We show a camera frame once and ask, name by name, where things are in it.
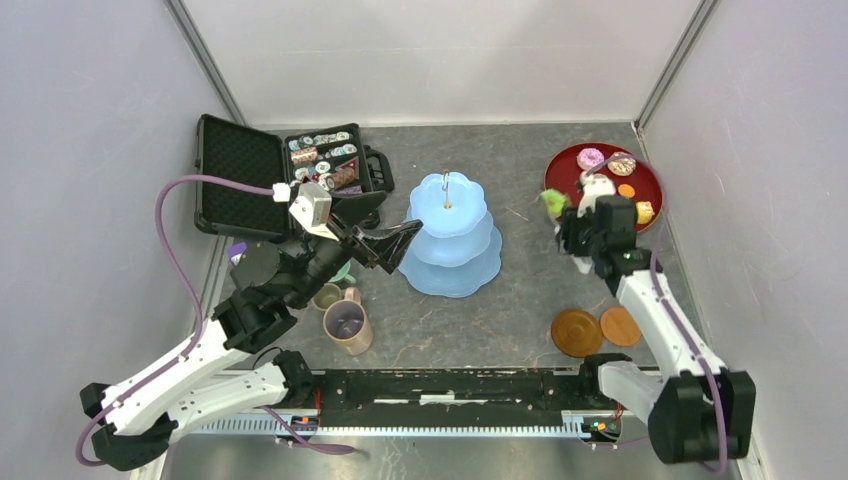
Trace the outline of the green frosted donut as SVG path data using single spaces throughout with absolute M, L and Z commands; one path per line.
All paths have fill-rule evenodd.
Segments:
M 563 211 L 573 205 L 568 194 L 562 193 L 556 189 L 546 189 L 538 196 L 538 201 L 544 208 L 544 211 L 549 219 L 557 220 L 563 214 Z

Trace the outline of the pink frosted donut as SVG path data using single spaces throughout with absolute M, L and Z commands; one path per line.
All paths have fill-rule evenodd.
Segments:
M 577 165 L 584 171 L 592 170 L 601 165 L 606 159 L 604 153 L 597 148 L 583 148 L 577 156 Z

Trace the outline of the blue three-tier cake stand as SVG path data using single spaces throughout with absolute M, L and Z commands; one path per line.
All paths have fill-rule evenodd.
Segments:
M 479 183 L 457 171 L 429 174 L 409 201 L 406 219 L 423 227 L 399 270 L 415 290 L 464 298 L 495 279 L 503 239 Z

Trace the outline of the metal tongs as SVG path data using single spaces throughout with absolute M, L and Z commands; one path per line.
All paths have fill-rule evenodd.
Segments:
M 574 208 L 566 208 L 556 228 L 557 247 L 572 259 L 578 271 L 584 275 L 589 274 L 593 268 L 591 250 L 588 245 L 590 237 L 589 219 L 579 217 Z

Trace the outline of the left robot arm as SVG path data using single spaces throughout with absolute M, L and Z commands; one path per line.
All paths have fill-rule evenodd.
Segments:
M 130 471 L 230 414 L 280 402 L 306 405 L 314 381 L 293 351 L 228 381 L 213 383 L 212 377 L 270 348 L 348 261 L 394 272 L 423 226 L 411 220 L 384 230 L 363 228 L 363 220 L 385 200 L 382 191 L 336 195 L 314 183 L 278 183 L 262 195 L 282 204 L 298 225 L 293 249 L 249 245 L 232 270 L 234 292 L 210 315 L 199 317 L 189 337 L 120 383 L 92 383 L 81 390 L 90 422 L 79 445 L 93 448 L 91 465 Z

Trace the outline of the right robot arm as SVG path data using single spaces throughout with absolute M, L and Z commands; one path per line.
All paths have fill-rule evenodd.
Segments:
M 557 240 L 583 273 L 604 281 L 635 321 L 660 371 L 651 377 L 631 360 L 591 355 L 577 382 L 580 400 L 602 408 L 614 400 L 642 421 L 657 458 L 696 462 L 723 472 L 749 453 L 756 386 L 700 338 L 669 287 L 655 252 L 637 243 L 637 208 L 601 195 L 584 209 L 564 208 Z

